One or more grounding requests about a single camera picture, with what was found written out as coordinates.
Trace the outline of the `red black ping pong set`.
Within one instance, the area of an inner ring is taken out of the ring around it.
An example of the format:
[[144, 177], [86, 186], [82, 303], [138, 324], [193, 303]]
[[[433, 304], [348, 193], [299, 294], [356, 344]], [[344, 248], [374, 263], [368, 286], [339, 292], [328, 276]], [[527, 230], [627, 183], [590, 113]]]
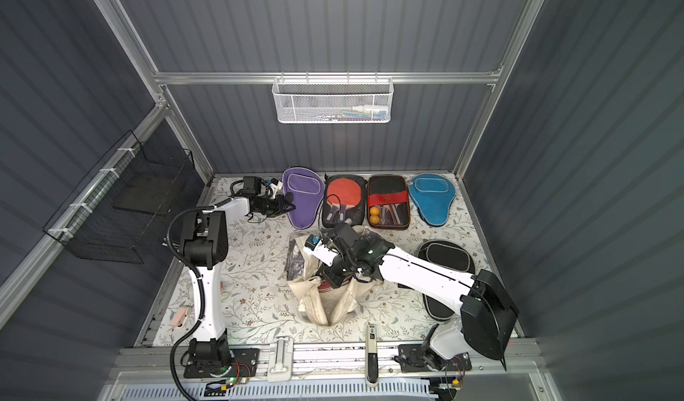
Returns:
[[[379, 224], [369, 221], [370, 208], [380, 208]], [[374, 175], [367, 184], [367, 219], [372, 228], [406, 230], [411, 223], [409, 191], [406, 179], [399, 175]]]

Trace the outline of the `cream canvas tote bag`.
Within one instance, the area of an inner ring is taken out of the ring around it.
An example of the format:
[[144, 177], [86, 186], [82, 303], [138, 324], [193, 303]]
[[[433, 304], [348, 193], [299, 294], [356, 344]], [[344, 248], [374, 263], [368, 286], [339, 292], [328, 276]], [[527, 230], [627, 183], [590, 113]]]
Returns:
[[317, 275], [322, 262], [305, 252], [306, 239], [313, 232], [294, 232], [289, 237], [284, 275], [297, 299], [297, 313], [307, 323], [316, 326], [336, 326], [347, 319], [363, 297], [382, 285], [379, 280], [363, 283], [353, 277], [333, 288]]

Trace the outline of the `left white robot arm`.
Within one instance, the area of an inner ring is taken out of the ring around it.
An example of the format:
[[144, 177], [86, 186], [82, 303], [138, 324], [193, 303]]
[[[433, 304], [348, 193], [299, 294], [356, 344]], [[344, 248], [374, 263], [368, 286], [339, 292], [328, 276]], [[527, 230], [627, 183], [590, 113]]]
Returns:
[[222, 264], [229, 251], [228, 224], [252, 212], [270, 218], [295, 208], [291, 194], [253, 198], [230, 196], [218, 203], [185, 210], [174, 217], [173, 223], [182, 222], [180, 239], [173, 244], [171, 233], [167, 233], [167, 246], [189, 269], [196, 308], [196, 323], [185, 336], [190, 341], [191, 359], [228, 365], [233, 362], [220, 299]]

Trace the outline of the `blue paddle case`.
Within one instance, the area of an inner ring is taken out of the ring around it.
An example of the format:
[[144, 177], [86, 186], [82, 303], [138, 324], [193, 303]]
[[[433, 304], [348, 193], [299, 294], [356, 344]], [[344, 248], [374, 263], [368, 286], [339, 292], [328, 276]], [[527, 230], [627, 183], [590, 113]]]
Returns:
[[456, 188], [446, 177], [426, 173], [409, 181], [409, 195], [420, 217], [429, 226], [443, 226], [449, 219]]

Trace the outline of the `purple pouch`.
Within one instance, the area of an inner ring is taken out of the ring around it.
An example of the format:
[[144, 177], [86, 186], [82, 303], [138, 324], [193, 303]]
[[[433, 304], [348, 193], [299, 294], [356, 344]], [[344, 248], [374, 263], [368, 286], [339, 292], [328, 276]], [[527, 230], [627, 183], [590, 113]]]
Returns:
[[290, 167], [283, 173], [283, 194], [290, 197], [295, 209], [288, 212], [294, 228], [308, 229], [316, 221], [325, 185], [314, 171], [304, 167]]

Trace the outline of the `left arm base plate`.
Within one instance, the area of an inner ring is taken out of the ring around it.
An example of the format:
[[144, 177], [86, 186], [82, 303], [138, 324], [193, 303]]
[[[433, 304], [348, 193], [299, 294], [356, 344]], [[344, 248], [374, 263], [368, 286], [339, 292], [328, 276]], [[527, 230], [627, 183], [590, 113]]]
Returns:
[[230, 349], [226, 352], [189, 349], [182, 360], [185, 379], [250, 378], [256, 373], [260, 350]]

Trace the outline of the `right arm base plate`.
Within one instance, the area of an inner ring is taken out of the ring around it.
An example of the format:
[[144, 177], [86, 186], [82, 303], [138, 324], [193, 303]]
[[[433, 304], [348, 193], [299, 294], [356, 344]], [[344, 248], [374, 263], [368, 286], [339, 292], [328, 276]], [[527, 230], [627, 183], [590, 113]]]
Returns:
[[463, 373], [472, 370], [470, 356], [467, 353], [459, 354], [447, 360], [419, 343], [400, 344], [393, 360], [400, 365], [403, 373]]

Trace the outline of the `maroon red paddle case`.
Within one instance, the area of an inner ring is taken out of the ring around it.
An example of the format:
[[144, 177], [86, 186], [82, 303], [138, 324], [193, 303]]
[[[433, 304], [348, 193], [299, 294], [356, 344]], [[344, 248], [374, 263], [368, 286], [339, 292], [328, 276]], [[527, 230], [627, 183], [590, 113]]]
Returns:
[[318, 285], [317, 288], [318, 292], [324, 293], [324, 292], [331, 292], [334, 290], [334, 287], [331, 286], [328, 282], [326, 281], [321, 281], [321, 283]]

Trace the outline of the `red ping pong paddle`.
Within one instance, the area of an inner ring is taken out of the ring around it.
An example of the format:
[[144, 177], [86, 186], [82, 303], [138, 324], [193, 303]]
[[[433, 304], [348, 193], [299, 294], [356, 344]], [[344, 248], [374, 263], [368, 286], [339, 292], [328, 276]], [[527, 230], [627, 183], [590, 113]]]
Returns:
[[325, 228], [340, 223], [360, 226], [366, 214], [367, 182], [357, 175], [334, 175], [326, 178], [321, 222]]

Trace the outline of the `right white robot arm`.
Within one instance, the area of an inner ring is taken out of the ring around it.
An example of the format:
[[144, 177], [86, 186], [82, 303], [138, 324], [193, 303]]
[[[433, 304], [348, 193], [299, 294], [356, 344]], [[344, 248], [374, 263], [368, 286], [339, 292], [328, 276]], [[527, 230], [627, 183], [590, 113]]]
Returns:
[[379, 235], [364, 237], [346, 223], [310, 235], [305, 252], [322, 262], [319, 275], [333, 288], [348, 278], [382, 280], [442, 303], [454, 317], [433, 326], [422, 362], [441, 371], [456, 356], [475, 352], [506, 366], [505, 351], [519, 310], [502, 282], [485, 269], [473, 275], [421, 259]]

